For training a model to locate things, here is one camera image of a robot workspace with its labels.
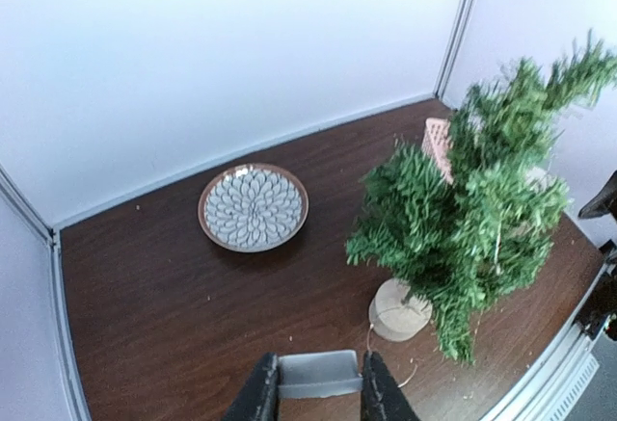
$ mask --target tree base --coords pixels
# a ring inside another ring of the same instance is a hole
[[[409,286],[397,279],[382,284],[368,308],[368,320],[373,330],[392,342],[406,341],[414,337],[431,319],[432,305],[411,297],[404,303]]]

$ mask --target decorative plate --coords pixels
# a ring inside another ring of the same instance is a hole
[[[268,164],[247,164],[208,183],[198,215],[201,228],[216,244],[238,252],[260,252],[294,236],[308,210],[307,191],[294,175]]]

